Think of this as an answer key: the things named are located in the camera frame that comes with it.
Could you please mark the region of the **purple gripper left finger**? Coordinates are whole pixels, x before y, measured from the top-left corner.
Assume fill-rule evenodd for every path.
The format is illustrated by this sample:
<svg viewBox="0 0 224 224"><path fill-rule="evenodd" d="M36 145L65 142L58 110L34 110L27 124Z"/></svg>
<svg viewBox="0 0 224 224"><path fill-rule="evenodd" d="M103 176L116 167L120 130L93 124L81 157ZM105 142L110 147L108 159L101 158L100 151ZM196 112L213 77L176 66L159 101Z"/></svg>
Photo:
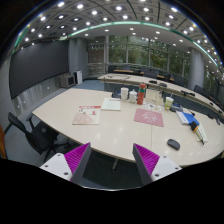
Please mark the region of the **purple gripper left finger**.
<svg viewBox="0 0 224 224"><path fill-rule="evenodd" d="M90 155L91 144L86 143L66 154L56 153L41 166L41 169L72 183L79 184Z"/></svg>

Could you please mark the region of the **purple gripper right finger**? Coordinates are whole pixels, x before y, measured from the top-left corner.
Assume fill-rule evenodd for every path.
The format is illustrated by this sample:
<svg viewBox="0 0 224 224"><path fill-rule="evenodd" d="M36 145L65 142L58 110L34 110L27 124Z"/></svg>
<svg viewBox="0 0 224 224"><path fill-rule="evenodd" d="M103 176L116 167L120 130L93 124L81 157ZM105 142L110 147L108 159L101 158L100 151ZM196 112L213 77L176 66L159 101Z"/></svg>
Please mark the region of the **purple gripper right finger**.
<svg viewBox="0 0 224 224"><path fill-rule="evenodd" d="M136 143L133 144L132 153L143 185L148 185L181 170L181 167L169 157L159 156Z"/></svg>

